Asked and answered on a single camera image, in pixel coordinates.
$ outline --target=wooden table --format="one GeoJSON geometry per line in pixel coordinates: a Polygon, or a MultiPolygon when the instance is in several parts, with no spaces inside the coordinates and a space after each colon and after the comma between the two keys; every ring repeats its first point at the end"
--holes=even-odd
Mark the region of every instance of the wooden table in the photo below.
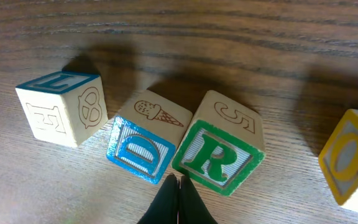
{"type": "Polygon", "coordinates": [[[358,109],[358,2],[0,1],[0,223],[136,223],[157,193],[106,159],[111,121],[78,149],[34,139],[14,87],[87,59],[109,118],[148,87],[192,112],[214,89],[262,115],[268,156],[240,188],[195,183],[219,223],[358,223],[317,158],[358,109]]]}

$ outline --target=green border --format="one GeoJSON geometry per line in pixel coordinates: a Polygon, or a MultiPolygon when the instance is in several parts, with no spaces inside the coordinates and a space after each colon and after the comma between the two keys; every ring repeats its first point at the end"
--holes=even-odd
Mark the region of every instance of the green border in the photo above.
{"type": "Polygon", "coordinates": [[[243,183],[243,181],[246,180],[246,178],[252,173],[252,171],[254,171],[254,169],[263,161],[264,158],[265,158],[265,153],[260,152],[257,148],[245,143],[244,141],[241,141],[240,139],[213,126],[212,124],[209,124],[202,120],[197,120],[197,122],[188,131],[187,137],[185,138],[177,154],[173,158],[172,167],[175,170],[181,172],[182,174],[191,177],[193,180],[220,193],[221,195],[230,196],[241,185],[241,183],[243,183]],[[193,173],[192,171],[186,170],[185,168],[179,165],[189,145],[191,144],[194,137],[196,136],[196,134],[201,128],[204,128],[205,130],[217,135],[223,140],[235,145],[236,147],[244,150],[245,152],[248,152],[252,156],[248,164],[240,171],[240,173],[237,174],[237,176],[231,181],[231,183],[227,185],[226,188],[224,189],[219,188],[218,186],[208,182],[207,180],[204,180],[204,178],[200,177],[199,175],[193,173]]]}

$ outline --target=toy block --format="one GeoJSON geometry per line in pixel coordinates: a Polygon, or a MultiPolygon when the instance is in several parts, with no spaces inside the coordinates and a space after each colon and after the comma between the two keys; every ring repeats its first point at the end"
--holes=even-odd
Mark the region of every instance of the toy block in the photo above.
{"type": "Polygon", "coordinates": [[[358,212],[358,110],[347,110],[319,155],[336,202],[358,212]]]}
{"type": "Polygon", "coordinates": [[[230,196],[265,157],[262,119],[210,90],[194,115],[172,167],[230,196]]]}
{"type": "Polygon", "coordinates": [[[145,90],[116,115],[107,158],[144,180],[157,184],[193,114],[145,90]]]}
{"type": "Polygon", "coordinates": [[[99,75],[55,72],[16,87],[34,137],[77,147],[108,120],[99,75]]]}

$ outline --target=ice cream cone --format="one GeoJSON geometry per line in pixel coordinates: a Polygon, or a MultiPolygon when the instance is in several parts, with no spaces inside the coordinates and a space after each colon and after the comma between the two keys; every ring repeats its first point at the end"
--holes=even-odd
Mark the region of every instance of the ice cream cone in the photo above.
{"type": "Polygon", "coordinates": [[[180,127],[183,127],[183,124],[176,120],[172,115],[165,112],[163,109],[161,109],[161,106],[158,104],[152,104],[150,102],[140,100],[136,102],[135,104],[135,110],[144,115],[147,116],[147,119],[156,119],[159,121],[167,122],[170,124],[174,124],[180,127]]]}

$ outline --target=blue frame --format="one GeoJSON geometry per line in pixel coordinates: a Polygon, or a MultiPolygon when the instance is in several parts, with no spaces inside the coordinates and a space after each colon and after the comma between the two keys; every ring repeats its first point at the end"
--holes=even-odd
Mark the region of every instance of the blue frame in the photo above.
{"type": "Polygon", "coordinates": [[[36,78],[36,79],[33,79],[31,81],[28,81],[28,82],[25,82],[25,83],[22,83],[18,86],[16,86],[16,88],[20,88],[20,89],[23,89],[23,90],[33,90],[33,91],[40,91],[40,92],[44,92],[44,93],[53,93],[53,94],[63,94],[63,93],[66,93],[70,90],[73,90],[79,86],[82,86],[84,85],[85,83],[87,82],[90,82],[92,80],[94,80],[95,78],[98,78],[99,75],[91,75],[91,74],[85,74],[85,73],[76,73],[76,72],[64,72],[64,71],[59,71],[59,72],[53,72],[52,74],[49,74],[49,75],[44,75],[40,78],[36,78]],[[53,90],[44,90],[44,89],[41,89],[41,88],[34,88],[34,87],[30,87],[28,85],[32,84],[32,83],[35,83],[37,81],[40,81],[40,80],[43,80],[45,78],[48,78],[48,77],[51,77],[51,76],[54,76],[56,74],[64,74],[64,75],[77,75],[77,76],[83,76],[83,77],[88,77],[86,80],[82,81],[82,82],[79,82],[75,85],[72,85],[64,90],[57,90],[57,91],[53,91],[53,90]]]}
{"type": "Polygon", "coordinates": [[[128,170],[129,172],[135,174],[136,176],[138,176],[152,184],[158,184],[158,182],[160,182],[163,174],[165,173],[174,153],[175,153],[175,145],[168,142],[167,140],[164,140],[164,139],[156,136],[155,134],[151,133],[150,131],[148,131],[144,128],[141,128],[140,126],[130,122],[129,120],[126,120],[125,118],[123,118],[121,116],[116,116],[116,118],[114,119],[114,122],[112,124],[112,131],[111,131],[111,135],[110,135],[109,146],[107,149],[106,157],[111,162],[119,165],[120,167],[124,168],[125,170],[128,170]],[[159,170],[157,171],[154,178],[123,163],[119,159],[116,159],[115,154],[116,154],[116,150],[117,150],[118,140],[119,140],[119,136],[120,136],[121,131],[124,126],[130,127],[131,129],[137,131],[140,135],[145,136],[146,138],[151,139],[155,142],[158,142],[168,148],[167,155],[164,158],[160,157],[160,159],[163,159],[163,162],[161,163],[161,166],[160,166],[159,170]]]}

